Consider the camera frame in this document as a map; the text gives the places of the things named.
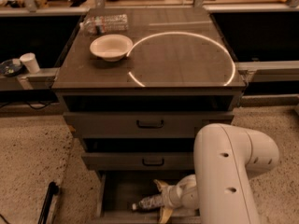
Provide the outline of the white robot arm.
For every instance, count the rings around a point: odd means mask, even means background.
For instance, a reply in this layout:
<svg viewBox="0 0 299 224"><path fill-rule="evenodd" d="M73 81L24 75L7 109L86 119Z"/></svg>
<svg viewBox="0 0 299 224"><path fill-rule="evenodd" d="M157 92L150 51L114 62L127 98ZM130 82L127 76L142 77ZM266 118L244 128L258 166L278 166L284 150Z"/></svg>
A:
<svg viewBox="0 0 299 224"><path fill-rule="evenodd" d="M200 212L201 224L260 224L249 180L278 165L276 142L267 134L209 124L195 137L194 175L176 185L156 182L162 193L159 224L184 207Z"/></svg>

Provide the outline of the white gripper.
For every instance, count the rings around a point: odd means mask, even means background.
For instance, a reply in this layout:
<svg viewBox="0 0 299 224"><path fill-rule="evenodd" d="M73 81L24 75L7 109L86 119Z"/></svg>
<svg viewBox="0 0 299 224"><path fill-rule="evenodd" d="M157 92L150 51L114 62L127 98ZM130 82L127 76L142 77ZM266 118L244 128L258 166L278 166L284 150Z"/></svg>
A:
<svg viewBox="0 0 299 224"><path fill-rule="evenodd" d="M179 185L169 185L163 181L154 179L157 189L162 193L165 207L160 208L159 224L166 224L172 216L173 210L182 206L182 188Z"/></svg>

